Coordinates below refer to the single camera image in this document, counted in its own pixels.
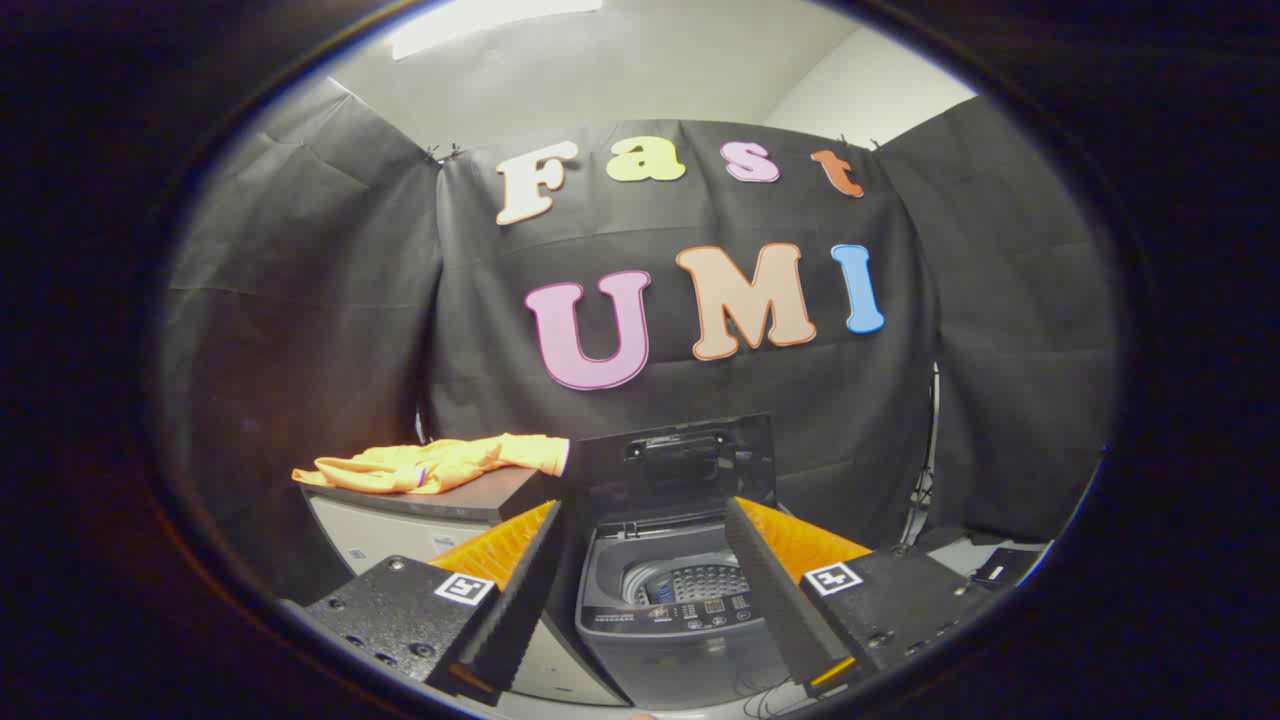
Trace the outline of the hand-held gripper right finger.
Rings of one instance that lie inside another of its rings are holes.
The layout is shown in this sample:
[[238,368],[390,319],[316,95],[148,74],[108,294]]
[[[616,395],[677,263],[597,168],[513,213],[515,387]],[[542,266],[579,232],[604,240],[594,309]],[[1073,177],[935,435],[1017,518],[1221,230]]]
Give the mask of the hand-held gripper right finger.
[[726,502],[724,534],[783,665],[810,697],[896,673],[995,600],[910,546],[869,550],[739,496]]

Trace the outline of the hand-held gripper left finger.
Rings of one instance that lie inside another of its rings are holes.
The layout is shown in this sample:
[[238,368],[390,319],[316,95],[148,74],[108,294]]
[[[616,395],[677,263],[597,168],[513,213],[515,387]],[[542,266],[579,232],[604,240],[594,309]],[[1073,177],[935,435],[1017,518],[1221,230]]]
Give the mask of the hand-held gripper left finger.
[[429,561],[392,555],[284,610],[344,656],[413,691],[493,706],[515,684],[564,543],[547,501]]

